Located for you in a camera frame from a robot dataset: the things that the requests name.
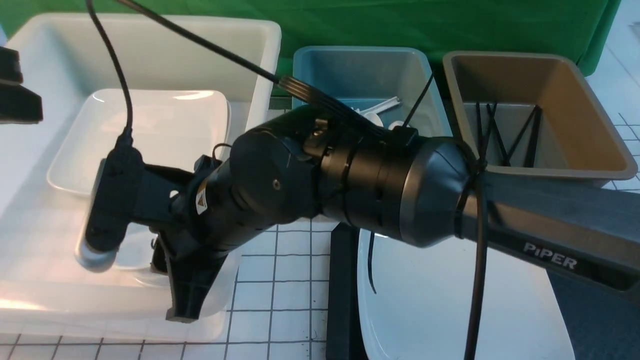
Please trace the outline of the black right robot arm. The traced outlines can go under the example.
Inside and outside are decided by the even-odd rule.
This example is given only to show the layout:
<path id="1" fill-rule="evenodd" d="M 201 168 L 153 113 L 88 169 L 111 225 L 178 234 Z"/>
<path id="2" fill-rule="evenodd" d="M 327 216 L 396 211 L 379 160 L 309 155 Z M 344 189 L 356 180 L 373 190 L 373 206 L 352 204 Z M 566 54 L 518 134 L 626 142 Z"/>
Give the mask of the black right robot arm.
<path id="1" fill-rule="evenodd" d="M 238 137 L 193 173 L 146 165 L 132 220 L 158 234 L 173 307 L 192 322 L 223 259 L 276 224 L 316 215 L 429 248 L 477 244 L 470 317 L 488 248 L 639 301 L 639 196 L 487 173 L 468 146 L 413 129 L 365 132 L 304 105 Z"/>

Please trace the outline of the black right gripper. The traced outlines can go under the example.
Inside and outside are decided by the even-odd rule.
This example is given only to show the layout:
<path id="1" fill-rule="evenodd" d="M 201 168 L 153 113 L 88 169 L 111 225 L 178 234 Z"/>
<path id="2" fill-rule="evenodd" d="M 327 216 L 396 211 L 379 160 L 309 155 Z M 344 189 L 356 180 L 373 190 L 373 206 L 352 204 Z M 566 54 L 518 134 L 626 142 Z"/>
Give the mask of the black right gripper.
<path id="1" fill-rule="evenodd" d="M 144 164 L 135 167 L 132 221 L 159 234 L 150 272 L 169 281 L 169 322 L 195 322 L 228 258 L 205 253 L 176 259 L 169 251 L 236 248 L 236 194 L 230 161 L 199 158 L 194 172 Z"/>

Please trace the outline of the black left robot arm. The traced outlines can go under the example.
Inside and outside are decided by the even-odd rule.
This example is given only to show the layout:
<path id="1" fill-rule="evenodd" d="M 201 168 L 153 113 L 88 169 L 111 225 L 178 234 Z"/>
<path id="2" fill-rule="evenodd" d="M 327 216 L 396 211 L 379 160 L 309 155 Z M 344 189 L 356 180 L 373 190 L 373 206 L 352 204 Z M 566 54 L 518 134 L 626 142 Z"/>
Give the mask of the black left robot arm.
<path id="1" fill-rule="evenodd" d="M 43 118 L 42 98 L 23 86 L 19 52 L 0 48 L 0 123 L 36 125 Z"/>

